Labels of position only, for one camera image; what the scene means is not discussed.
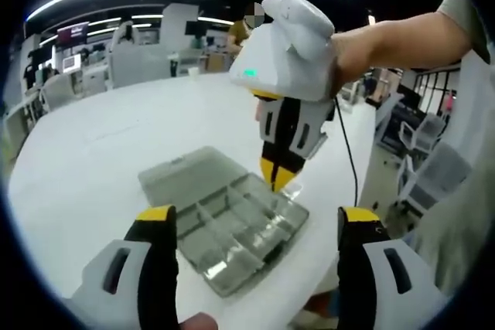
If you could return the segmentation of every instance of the workstation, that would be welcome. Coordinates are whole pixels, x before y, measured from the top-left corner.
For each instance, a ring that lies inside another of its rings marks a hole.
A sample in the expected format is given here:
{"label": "workstation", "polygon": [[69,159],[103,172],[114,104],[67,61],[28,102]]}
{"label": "workstation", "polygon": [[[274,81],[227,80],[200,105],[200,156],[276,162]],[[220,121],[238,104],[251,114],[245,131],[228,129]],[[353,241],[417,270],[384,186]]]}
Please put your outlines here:
{"label": "workstation", "polygon": [[[369,9],[255,1],[250,15],[252,0],[36,0],[2,125],[26,256],[95,328],[162,316],[196,330],[198,314],[220,329],[337,328],[312,299],[356,267],[375,287],[372,326],[357,328],[420,328],[452,287],[411,241],[476,167],[490,68],[471,51],[339,81],[336,30],[373,29]],[[355,223],[373,233],[349,268]]]}

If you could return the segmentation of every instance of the gray shirt sleeve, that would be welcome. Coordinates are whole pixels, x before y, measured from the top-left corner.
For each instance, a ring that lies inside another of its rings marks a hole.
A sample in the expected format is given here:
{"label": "gray shirt sleeve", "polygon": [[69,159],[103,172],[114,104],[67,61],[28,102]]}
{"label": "gray shirt sleeve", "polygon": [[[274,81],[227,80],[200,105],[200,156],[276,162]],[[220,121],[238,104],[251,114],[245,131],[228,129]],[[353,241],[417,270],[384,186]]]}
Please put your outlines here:
{"label": "gray shirt sleeve", "polygon": [[449,17],[468,34],[474,51],[489,63],[490,54],[486,48],[483,25],[471,0],[443,0],[439,6],[439,12]]}

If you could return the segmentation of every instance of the round white table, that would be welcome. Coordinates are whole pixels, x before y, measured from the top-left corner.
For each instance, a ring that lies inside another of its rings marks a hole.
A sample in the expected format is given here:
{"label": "round white table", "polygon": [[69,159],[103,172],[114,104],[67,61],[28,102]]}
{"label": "round white table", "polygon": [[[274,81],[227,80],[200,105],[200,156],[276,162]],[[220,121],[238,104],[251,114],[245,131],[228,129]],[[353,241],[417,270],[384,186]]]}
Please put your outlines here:
{"label": "round white table", "polygon": [[[9,183],[12,216],[33,263],[58,295],[69,297],[84,266],[121,239],[148,206],[138,173],[211,145],[261,174],[256,99],[227,74],[157,80],[111,90],[42,117]],[[360,189],[374,136],[374,109],[343,113]],[[353,175],[339,119],[295,181],[309,219],[282,261],[249,292],[218,297],[178,253],[179,319],[199,311],[221,329],[286,328],[337,253],[339,206],[352,206]]]}

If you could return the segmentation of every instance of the black cable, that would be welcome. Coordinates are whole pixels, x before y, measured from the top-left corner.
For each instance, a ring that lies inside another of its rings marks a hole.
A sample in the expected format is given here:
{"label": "black cable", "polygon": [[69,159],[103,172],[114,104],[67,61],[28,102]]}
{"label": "black cable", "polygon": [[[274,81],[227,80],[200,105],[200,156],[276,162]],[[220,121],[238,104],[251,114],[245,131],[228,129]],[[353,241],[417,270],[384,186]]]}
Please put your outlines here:
{"label": "black cable", "polygon": [[337,107],[337,112],[339,113],[340,125],[342,126],[343,137],[346,140],[347,153],[349,154],[350,166],[353,169],[354,174],[354,207],[357,206],[357,174],[356,168],[354,168],[353,156],[350,153],[349,141],[347,140],[346,128],[343,126],[342,114],[340,113],[339,101],[335,97],[335,106]]}

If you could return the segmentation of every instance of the green led light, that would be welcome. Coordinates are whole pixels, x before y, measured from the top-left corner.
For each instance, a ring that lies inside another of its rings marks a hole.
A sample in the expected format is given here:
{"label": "green led light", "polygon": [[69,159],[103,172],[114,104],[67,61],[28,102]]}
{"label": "green led light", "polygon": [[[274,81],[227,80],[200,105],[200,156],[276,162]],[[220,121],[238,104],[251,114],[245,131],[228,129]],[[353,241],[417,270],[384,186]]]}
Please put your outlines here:
{"label": "green led light", "polygon": [[244,70],[244,75],[246,77],[255,77],[256,76],[256,70]]}

